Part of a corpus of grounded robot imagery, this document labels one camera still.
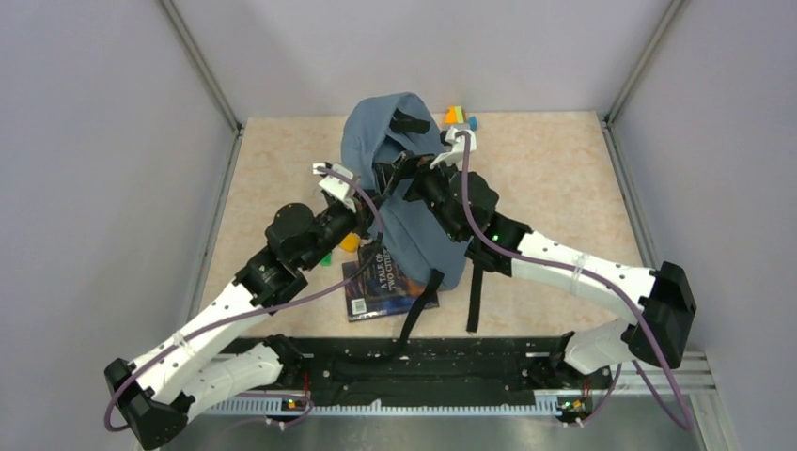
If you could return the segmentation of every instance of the orange block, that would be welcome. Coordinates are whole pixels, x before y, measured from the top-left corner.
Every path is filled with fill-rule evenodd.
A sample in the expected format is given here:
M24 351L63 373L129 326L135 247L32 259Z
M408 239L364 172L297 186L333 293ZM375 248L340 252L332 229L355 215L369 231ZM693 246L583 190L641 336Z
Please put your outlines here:
M444 124L462 124L465 121L465 113L462 112L461 106L449 106L448 111L445 113Z
M357 250L357 246L360 245L360 239L357 238L356 235L350 233L340 242L340 248L346 252L354 252Z

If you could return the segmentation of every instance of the book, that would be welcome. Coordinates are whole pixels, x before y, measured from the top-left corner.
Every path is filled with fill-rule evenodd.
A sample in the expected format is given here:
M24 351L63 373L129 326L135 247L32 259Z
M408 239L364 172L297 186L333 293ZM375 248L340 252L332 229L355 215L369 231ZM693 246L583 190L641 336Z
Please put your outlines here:
M343 277L351 278L371 252L378 252L362 274L345 288L349 321L374 319L407 313L423 293L420 287L399 268L385 249L366 245L358 250L358 260L343 263ZM437 295L425 308L440 306Z

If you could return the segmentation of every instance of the gray cloth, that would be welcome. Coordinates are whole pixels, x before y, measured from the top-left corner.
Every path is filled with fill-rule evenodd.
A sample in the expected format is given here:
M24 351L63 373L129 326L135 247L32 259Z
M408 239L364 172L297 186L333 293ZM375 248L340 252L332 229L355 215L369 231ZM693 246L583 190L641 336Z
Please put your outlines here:
M427 120L429 131L395 133L390 120L396 110ZM373 163L390 163L404 150L417 155L443 152L440 130L423 101L413 93L392 94L360 101L346 120L340 145L343 165L360 175L363 188L376 189ZM445 274L442 287L454 288L465 268L466 242L452 242L422 201L402 198L409 180L398 185L379 209L384 219L383 244L401 270L425 286L436 269ZM373 226L369 232L376 234Z

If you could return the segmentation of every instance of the gray wall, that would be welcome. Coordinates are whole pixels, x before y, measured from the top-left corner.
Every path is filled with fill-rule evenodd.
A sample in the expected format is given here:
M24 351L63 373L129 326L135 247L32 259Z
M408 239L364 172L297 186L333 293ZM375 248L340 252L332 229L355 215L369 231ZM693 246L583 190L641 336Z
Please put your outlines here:
M794 449L796 7L692 2L618 124L742 449Z
M436 111L605 111L669 2L176 3L250 117L348 114L401 90Z
M153 1L4 0L0 42L0 449L131 449L102 370L177 325L231 135Z

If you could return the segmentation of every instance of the marble-pattern surface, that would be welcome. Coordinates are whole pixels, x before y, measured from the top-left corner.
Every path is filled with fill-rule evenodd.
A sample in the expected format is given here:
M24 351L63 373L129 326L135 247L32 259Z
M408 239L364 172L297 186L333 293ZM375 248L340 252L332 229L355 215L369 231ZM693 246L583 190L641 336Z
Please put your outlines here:
M551 239L624 264L640 264L614 169L593 112L476 114L478 151L472 170L499 193L498 209ZM265 245L276 211L304 202L324 204L310 165L340 159L345 117L251 118L246 124L202 305ZM341 279L336 249L331 267L308 275L309 294ZM460 285L441 293L440 308L424 312L413 336L463 336L471 265ZM568 292L485 274L478 335L548 335L584 330L615 316ZM343 290L266 317L247 334L398 336L403 316L349 323Z

